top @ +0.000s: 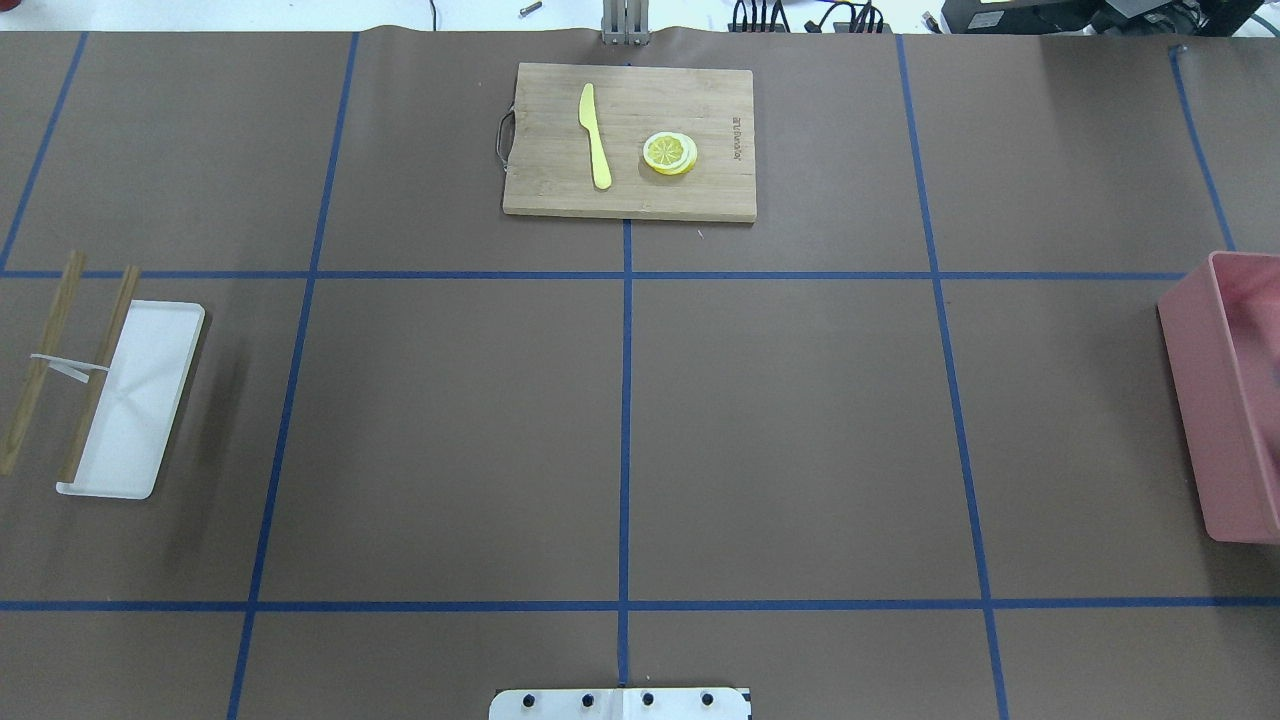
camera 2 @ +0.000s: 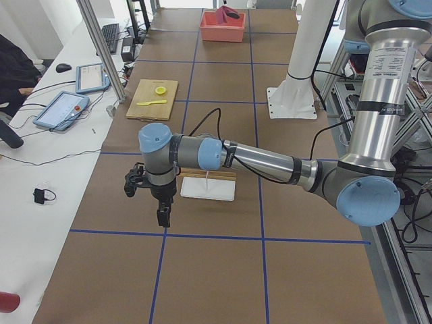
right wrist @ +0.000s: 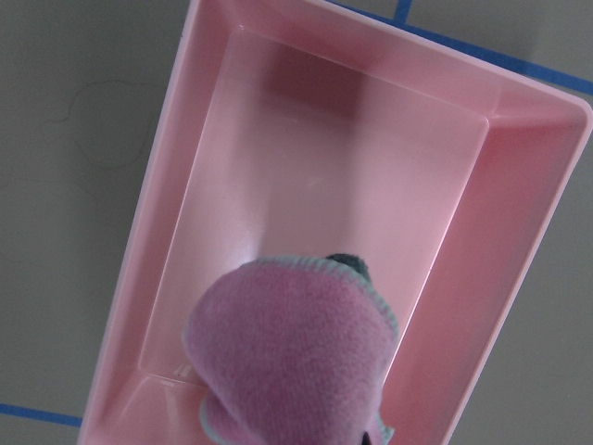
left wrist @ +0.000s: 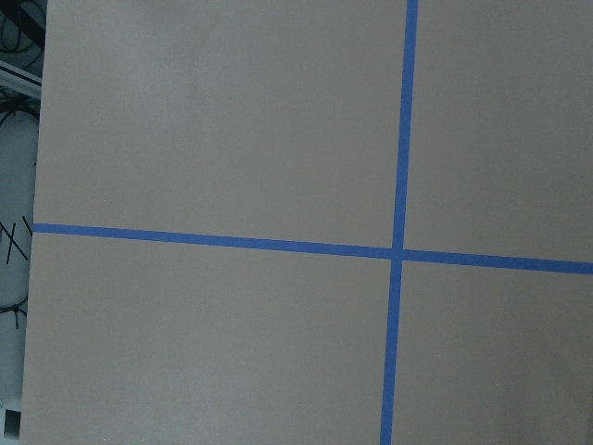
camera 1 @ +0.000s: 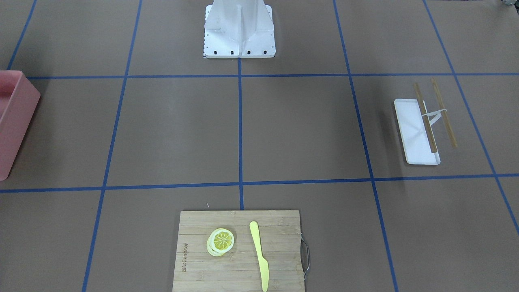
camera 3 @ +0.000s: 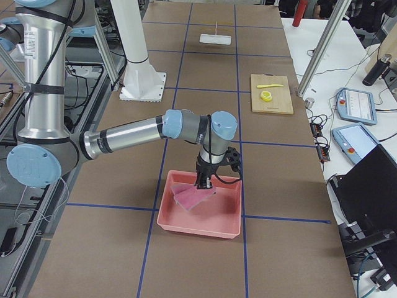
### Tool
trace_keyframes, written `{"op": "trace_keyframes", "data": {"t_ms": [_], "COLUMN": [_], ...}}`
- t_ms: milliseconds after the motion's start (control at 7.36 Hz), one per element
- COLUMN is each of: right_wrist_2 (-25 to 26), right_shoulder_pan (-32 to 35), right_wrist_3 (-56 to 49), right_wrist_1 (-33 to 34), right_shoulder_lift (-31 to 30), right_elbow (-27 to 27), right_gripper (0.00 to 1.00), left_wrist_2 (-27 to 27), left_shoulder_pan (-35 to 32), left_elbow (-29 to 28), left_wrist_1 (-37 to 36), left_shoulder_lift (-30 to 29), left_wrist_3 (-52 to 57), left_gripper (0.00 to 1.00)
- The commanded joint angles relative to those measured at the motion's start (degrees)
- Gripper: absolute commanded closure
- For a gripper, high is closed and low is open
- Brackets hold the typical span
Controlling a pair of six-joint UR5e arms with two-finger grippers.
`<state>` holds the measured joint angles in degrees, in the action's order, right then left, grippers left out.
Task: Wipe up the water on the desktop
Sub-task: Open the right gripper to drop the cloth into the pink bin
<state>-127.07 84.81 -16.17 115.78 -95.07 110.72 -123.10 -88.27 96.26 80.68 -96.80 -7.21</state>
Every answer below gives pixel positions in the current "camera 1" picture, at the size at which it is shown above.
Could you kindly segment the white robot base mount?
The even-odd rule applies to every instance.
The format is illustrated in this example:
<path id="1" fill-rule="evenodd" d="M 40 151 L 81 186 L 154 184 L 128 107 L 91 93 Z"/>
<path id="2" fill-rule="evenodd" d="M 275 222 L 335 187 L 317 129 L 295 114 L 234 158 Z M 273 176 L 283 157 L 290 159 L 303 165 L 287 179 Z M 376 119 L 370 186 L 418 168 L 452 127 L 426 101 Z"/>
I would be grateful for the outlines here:
<path id="1" fill-rule="evenodd" d="M 272 7 L 263 0 L 215 0 L 205 7 L 203 56 L 208 59 L 273 58 Z"/>

